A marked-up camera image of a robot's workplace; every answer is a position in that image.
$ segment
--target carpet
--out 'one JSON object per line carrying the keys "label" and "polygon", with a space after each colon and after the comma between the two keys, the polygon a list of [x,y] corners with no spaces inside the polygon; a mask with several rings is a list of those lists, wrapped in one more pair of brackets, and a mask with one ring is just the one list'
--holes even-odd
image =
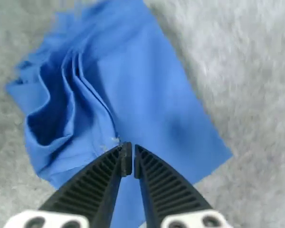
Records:
{"label": "carpet", "polygon": [[[235,228],[285,227],[285,0],[145,2],[234,154],[195,187]],[[54,191],[32,170],[4,85],[53,13],[73,4],[0,0],[0,227]]]}

